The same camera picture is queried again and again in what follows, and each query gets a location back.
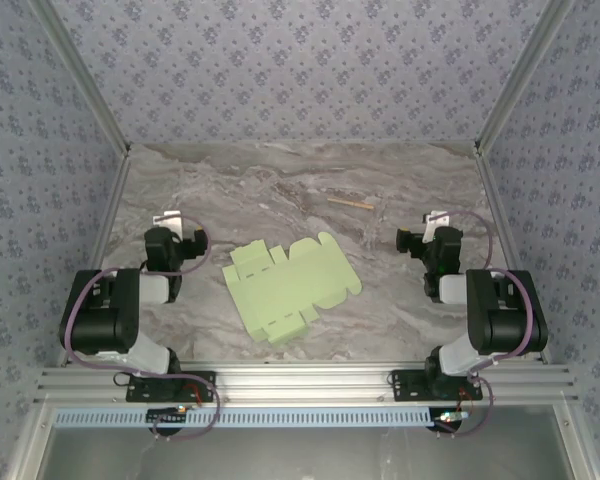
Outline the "light green paper box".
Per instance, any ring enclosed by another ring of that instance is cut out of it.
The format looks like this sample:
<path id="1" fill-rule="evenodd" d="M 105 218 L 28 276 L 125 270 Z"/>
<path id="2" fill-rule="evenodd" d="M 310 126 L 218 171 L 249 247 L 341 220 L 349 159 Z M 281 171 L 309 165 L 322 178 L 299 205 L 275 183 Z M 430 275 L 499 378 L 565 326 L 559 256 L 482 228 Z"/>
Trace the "light green paper box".
<path id="1" fill-rule="evenodd" d="M 255 240 L 230 253 L 222 269 L 246 332 L 256 342 L 283 344 L 308 331 L 318 309 L 332 309 L 362 283 L 335 238 L 321 232 L 288 249 Z"/>

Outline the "aluminium left table side rail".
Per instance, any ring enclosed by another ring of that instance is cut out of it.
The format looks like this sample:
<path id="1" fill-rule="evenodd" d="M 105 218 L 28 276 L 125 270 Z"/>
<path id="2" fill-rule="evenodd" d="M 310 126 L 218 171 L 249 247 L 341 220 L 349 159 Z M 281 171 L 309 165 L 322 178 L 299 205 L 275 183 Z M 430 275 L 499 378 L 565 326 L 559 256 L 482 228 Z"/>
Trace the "aluminium left table side rail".
<path id="1" fill-rule="evenodd" d="M 88 269 L 99 269 L 102 266 L 106 256 L 106 247 L 111 235 L 130 169 L 129 154 L 130 150 L 127 150 L 123 153 L 119 166 L 116 170 L 111 191 L 105 203 L 104 213 L 101 216 L 98 234 L 94 241 L 93 249 L 87 263 Z"/>

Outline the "aluminium frame post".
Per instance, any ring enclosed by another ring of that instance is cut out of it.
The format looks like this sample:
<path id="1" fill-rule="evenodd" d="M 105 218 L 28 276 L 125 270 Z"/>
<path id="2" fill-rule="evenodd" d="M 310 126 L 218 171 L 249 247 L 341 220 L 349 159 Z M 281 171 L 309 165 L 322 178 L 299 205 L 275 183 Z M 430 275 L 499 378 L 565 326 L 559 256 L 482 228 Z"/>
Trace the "aluminium frame post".
<path id="1" fill-rule="evenodd" d="M 120 156 L 125 156 L 128 145 L 124 135 L 51 0 L 27 0 L 27 2 L 72 76 L 107 140 Z"/>
<path id="2" fill-rule="evenodd" d="M 548 0 L 476 138 L 479 156 L 485 157 L 493 146 L 575 2 Z"/>

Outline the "aluminium mounting rail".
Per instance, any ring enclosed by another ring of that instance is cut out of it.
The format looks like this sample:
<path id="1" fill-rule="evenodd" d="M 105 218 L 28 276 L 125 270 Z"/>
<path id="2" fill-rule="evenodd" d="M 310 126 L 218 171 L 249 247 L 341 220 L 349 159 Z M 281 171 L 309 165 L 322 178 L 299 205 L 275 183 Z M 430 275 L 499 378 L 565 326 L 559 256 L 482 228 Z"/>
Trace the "aluminium mounting rail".
<path id="1" fill-rule="evenodd" d="M 189 362 L 191 370 L 211 370 L 224 404 L 237 406 L 373 406 L 393 401 L 393 370 L 416 369 L 416 362 Z M 549 405 L 577 401 L 568 367 L 514 360 L 483 370 L 497 405 Z M 76 365 L 42 371 L 34 399 L 69 405 L 122 403 L 125 390 L 109 371 Z"/>

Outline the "grey metal panel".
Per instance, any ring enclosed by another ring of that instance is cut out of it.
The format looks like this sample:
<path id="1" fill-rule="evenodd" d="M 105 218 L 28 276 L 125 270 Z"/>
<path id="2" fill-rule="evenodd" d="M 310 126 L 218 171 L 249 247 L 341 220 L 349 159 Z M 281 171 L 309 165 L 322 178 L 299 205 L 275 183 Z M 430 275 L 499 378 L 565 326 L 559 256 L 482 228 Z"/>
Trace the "grey metal panel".
<path id="1" fill-rule="evenodd" d="M 574 480 L 550 427 L 466 439 L 426 429 L 219 429 L 160 442 L 145 430 L 59 429 L 39 480 Z"/>

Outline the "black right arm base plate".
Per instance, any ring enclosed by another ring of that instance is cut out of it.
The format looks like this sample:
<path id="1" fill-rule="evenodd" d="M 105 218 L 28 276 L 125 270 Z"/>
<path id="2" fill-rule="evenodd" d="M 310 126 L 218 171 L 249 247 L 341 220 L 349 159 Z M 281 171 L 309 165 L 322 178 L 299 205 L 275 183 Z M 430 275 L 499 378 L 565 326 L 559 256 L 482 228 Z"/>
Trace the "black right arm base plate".
<path id="1" fill-rule="evenodd" d="M 483 392 L 466 378 L 428 374 L 424 370 L 393 370 L 387 377 L 396 402 L 458 401 L 461 393 L 482 400 Z"/>

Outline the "aluminium right table side rail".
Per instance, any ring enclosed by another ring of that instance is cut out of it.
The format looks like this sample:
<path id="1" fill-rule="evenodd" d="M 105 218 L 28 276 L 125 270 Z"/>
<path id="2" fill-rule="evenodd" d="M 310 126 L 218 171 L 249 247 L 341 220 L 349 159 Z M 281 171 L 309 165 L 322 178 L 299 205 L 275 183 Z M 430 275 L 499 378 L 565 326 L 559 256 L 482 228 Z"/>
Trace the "aluminium right table side rail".
<path id="1" fill-rule="evenodd" d="M 477 152 L 476 163 L 491 211 L 494 236 L 498 237 L 491 265 L 497 268 L 522 270 L 522 261 L 488 159 Z"/>

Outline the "small wooden stick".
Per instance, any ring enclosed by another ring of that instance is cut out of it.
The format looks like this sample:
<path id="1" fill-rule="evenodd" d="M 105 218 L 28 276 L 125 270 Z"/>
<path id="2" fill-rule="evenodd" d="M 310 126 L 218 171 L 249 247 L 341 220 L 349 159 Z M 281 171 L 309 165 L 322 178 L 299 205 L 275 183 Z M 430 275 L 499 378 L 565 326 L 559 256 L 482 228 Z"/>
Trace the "small wooden stick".
<path id="1" fill-rule="evenodd" d="M 340 198 L 334 198 L 334 197 L 328 197 L 327 201 L 330 203 L 334 203 L 334 204 L 346 205 L 346 206 L 351 206 L 354 208 L 365 209 L 365 210 L 374 210 L 374 208 L 375 208 L 374 205 L 372 205 L 372 204 L 351 201 L 351 200 L 345 200 L 345 199 L 340 199 Z"/>

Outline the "aluminium left frame post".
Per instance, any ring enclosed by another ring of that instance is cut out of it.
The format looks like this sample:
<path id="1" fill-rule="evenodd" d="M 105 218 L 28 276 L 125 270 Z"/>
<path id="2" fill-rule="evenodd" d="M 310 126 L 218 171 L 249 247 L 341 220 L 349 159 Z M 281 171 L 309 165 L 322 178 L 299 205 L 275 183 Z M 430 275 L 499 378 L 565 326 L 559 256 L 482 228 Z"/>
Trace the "aluminium left frame post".
<path id="1" fill-rule="evenodd" d="M 27 2 L 72 76 L 107 140 L 120 156 L 125 156 L 128 145 L 124 135 L 51 0 L 27 0 Z"/>

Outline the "aluminium table side rail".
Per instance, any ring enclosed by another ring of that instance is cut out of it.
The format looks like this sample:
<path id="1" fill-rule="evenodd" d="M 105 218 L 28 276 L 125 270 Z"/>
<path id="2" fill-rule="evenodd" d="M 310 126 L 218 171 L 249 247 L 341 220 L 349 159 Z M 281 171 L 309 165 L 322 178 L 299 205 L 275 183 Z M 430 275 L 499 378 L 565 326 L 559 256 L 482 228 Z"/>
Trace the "aluminium table side rail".
<path id="1" fill-rule="evenodd" d="M 498 237 L 491 265 L 497 268 L 522 270 L 522 261 L 488 159 L 477 152 L 476 163 L 491 211 L 494 236 Z"/>
<path id="2" fill-rule="evenodd" d="M 130 150 L 127 150 L 123 153 L 119 166 L 116 170 L 111 191 L 105 203 L 104 213 L 101 216 L 98 234 L 94 241 L 93 249 L 87 263 L 88 269 L 99 269 L 102 266 L 106 256 L 106 247 L 111 235 L 130 169 L 129 154 Z"/>

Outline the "aluminium right frame post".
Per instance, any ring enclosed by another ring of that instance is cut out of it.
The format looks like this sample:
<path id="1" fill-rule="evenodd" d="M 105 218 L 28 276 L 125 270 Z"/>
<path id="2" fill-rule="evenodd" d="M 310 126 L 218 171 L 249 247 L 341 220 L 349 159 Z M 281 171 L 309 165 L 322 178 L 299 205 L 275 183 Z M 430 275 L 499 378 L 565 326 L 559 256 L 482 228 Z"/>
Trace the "aluminium right frame post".
<path id="1" fill-rule="evenodd" d="M 485 157 L 493 146 L 575 2 L 548 0 L 476 138 L 479 156 Z"/>

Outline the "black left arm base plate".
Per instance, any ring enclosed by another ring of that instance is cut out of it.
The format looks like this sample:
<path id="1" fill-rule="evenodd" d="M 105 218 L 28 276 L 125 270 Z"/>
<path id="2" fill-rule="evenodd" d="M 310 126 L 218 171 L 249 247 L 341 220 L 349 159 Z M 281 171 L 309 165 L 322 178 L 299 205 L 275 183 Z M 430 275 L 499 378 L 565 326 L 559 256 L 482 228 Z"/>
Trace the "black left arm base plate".
<path id="1" fill-rule="evenodd" d="M 163 379 L 153 377 L 130 377 L 126 385 L 126 401 L 129 403 L 212 403 L 215 394 L 204 383 L 189 377 Z"/>

